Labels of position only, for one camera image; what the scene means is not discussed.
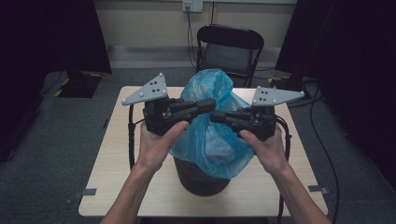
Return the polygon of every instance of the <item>black trash can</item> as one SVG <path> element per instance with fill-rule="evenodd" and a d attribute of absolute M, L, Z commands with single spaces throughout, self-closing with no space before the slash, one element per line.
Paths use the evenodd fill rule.
<path fill-rule="evenodd" d="M 177 175 L 183 187 L 198 196 L 212 196 L 220 193 L 230 179 L 215 178 L 205 174 L 198 165 L 174 157 Z"/>

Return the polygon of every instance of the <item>trash bag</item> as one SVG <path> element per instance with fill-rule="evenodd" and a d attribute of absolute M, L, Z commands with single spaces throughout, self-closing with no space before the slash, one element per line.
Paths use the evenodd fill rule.
<path fill-rule="evenodd" d="M 233 81 L 219 69 L 200 71 L 191 78 L 180 97 L 185 101 L 216 99 L 216 110 L 234 111 L 250 106 L 232 92 Z M 230 127 L 209 120 L 210 113 L 199 115 L 176 140 L 171 155 L 198 165 L 207 175 L 231 179 L 254 156 L 254 149 Z"/>

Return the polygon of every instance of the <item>white power socket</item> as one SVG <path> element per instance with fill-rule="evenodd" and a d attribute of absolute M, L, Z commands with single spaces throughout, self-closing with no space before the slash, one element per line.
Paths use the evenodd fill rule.
<path fill-rule="evenodd" d="M 204 11 L 204 3 L 203 1 L 182 1 L 182 10 L 190 12 L 203 12 Z"/>

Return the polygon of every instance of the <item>hand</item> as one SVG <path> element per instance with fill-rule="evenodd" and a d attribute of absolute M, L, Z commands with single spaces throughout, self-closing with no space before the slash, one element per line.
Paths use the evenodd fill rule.
<path fill-rule="evenodd" d="M 254 133 L 247 130 L 242 130 L 239 134 L 255 149 L 260 163 L 270 175 L 288 166 L 282 142 L 282 131 L 278 125 L 276 125 L 274 136 L 265 142 L 260 141 Z"/>
<path fill-rule="evenodd" d="M 147 130 L 146 123 L 140 125 L 140 148 L 136 164 L 157 172 L 163 165 L 169 148 L 190 124 L 187 121 L 176 123 L 164 136 L 158 136 Z"/>

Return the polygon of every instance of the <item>person's left hand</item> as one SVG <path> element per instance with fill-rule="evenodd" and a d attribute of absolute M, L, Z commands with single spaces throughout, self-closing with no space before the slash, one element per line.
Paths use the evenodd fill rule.
<path fill-rule="evenodd" d="M 158 136 L 147 130 L 146 123 L 140 125 L 140 148 L 136 164 L 143 165 L 151 172 L 157 172 L 163 165 L 169 148 L 176 139 L 189 127 L 187 121 L 176 123 L 164 136 Z"/>

